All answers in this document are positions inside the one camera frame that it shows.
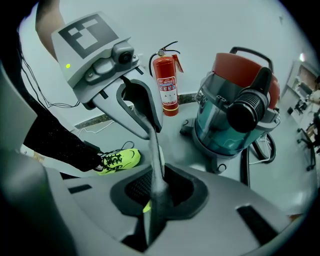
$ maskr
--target black pants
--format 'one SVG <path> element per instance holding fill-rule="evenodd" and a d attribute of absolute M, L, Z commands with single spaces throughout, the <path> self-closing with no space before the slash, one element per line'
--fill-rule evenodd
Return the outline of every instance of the black pants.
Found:
<path fill-rule="evenodd" d="M 29 94 L 21 77 L 19 34 L 15 32 L 10 36 L 15 38 L 14 43 L 8 43 L 6 51 L 1 52 L 4 69 L 20 95 L 37 114 L 23 144 L 41 155 L 70 164 L 83 172 L 96 168 L 101 163 L 101 157 L 65 129 L 50 111 Z"/>

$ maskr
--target fire extinguisher label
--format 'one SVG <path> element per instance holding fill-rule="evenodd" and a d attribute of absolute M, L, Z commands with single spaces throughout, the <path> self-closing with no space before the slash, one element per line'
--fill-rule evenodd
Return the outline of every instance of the fire extinguisher label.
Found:
<path fill-rule="evenodd" d="M 173 105 L 178 101 L 176 78 L 174 76 L 167 78 L 158 78 L 157 83 L 164 105 Z"/>

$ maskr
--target neon yellow sneaker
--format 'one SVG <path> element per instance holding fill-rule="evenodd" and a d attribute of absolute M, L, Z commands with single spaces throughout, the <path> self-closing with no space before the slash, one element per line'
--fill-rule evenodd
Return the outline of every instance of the neon yellow sneaker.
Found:
<path fill-rule="evenodd" d="M 99 175 L 112 174 L 119 170 L 135 167 L 140 162 L 140 152 L 136 148 L 129 148 L 103 157 L 103 170 Z"/>

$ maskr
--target vacuum hose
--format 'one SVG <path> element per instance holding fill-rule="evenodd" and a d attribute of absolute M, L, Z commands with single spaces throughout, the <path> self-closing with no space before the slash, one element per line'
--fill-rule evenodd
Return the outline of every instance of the vacuum hose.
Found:
<path fill-rule="evenodd" d="M 262 163 L 269 164 L 276 158 L 276 144 L 272 136 L 268 133 L 266 135 L 270 141 L 270 159 L 262 152 L 260 146 L 255 141 L 252 143 L 253 148 L 259 158 L 259 160 L 266 160 Z M 241 153 L 241 162 L 240 162 L 240 181 L 250 188 L 250 167 L 249 167 L 249 148 L 247 147 Z"/>

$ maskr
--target fire extinguisher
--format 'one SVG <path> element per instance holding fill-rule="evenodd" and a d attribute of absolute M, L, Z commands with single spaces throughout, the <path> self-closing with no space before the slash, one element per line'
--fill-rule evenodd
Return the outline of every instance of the fire extinguisher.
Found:
<path fill-rule="evenodd" d="M 149 59 L 149 72 L 152 76 L 151 62 L 154 56 L 159 57 L 153 61 L 153 68 L 156 76 L 156 82 L 160 91 L 163 113 L 166 116 L 173 117 L 179 112 L 177 76 L 176 76 L 176 59 L 166 55 L 166 52 L 176 52 L 177 50 L 167 50 L 166 48 L 178 41 L 169 43 L 154 53 Z"/>

